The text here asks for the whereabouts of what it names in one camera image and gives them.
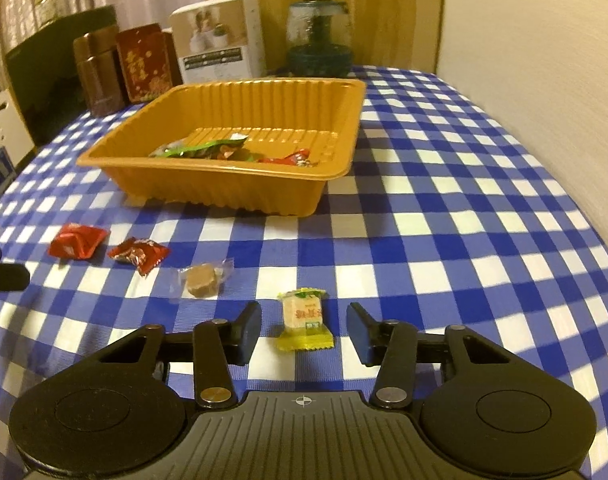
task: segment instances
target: transparent candy wrapper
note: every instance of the transparent candy wrapper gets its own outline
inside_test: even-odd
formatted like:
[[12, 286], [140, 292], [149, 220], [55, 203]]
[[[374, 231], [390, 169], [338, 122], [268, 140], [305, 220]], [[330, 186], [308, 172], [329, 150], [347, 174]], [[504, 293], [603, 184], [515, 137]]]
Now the transparent candy wrapper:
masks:
[[175, 282], [171, 284], [171, 298], [208, 298], [219, 292], [234, 269], [233, 259], [221, 262], [197, 264], [177, 270]]
[[277, 297], [284, 314], [284, 332], [277, 338], [277, 348], [282, 351], [333, 348], [333, 334], [322, 319], [322, 300], [326, 297], [321, 288], [298, 288]]

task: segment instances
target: yellow candy wrapper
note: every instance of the yellow candy wrapper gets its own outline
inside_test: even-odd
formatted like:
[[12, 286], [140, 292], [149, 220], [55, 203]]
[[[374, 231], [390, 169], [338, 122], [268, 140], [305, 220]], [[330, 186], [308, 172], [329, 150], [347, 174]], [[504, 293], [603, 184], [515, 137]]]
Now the yellow candy wrapper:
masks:
[[284, 332], [277, 338], [277, 348], [293, 351], [335, 346], [333, 334], [322, 319], [325, 296], [321, 288], [299, 288], [277, 297], [284, 313]]

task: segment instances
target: red candy wrapper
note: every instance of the red candy wrapper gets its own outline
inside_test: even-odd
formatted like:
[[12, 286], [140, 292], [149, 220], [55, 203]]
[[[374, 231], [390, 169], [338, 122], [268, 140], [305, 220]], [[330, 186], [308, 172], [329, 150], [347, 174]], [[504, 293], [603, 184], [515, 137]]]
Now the red candy wrapper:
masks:
[[286, 166], [311, 166], [308, 157], [310, 150], [297, 150], [284, 158], [261, 158], [257, 162], [271, 162], [273, 164], [285, 164]]
[[48, 254], [55, 258], [88, 260], [107, 235], [108, 231], [98, 227], [65, 224], [50, 242]]
[[168, 247], [152, 240], [137, 240], [134, 236], [112, 248], [108, 256], [123, 264], [132, 264], [139, 274], [147, 276], [171, 252]]

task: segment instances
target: blue and white checkered tablecloth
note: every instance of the blue and white checkered tablecloth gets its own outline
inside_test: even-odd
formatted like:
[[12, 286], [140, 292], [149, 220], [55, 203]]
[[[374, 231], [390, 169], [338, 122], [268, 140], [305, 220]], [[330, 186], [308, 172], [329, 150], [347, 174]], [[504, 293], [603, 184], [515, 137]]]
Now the blue and white checkered tablecloth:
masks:
[[[8, 413], [31, 385], [145, 323], [182, 332], [260, 300], [263, 330], [236, 387], [372, 388], [346, 332], [359, 301], [377, 319], [442, 332], [463, 323], [580, 391], [599, 431], [582, 471], [608, 480], [608, 250], [564, 189], [489, 118], [434, 75], [362, 67], [368, 82], [353, 169], [309, 218], [126, 197], [75, 159], [137, 106], [87, 114], [43, 149], [0, 201], [0, 245], [32, 284], [0, 294], [0, 480], [21, 477]], [[113, 246], [150, 237], [172, 253], [147, 278], [105, 256], [46, 254], [66, 222], [110, 229]], [[169, 301], [174, 269], [235, 259], [212, 300]], [[325, 288], [332, 350], [281, 354], [279, 292]], [[191, 366], [170, 384], [192, 396]], [[436, 384], [424, 370], [419, 393]]]

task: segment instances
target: orange plastic tray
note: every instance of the orange plastic tray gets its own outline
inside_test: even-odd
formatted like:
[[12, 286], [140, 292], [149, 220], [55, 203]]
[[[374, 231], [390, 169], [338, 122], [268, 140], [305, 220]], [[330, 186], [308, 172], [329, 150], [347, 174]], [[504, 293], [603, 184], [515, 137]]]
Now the orange plastic tray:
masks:
[[[178, 86], [128, 118], [77, 159], [101, 168], [125, 192], [308, 216], [326, 181], [351, 167], [365, 84], [351, 79], [277, 78]], [[162, 144], [248, 135], [251, 153], [271, 158], [310, 149], [311, 168], [150, 158]]]

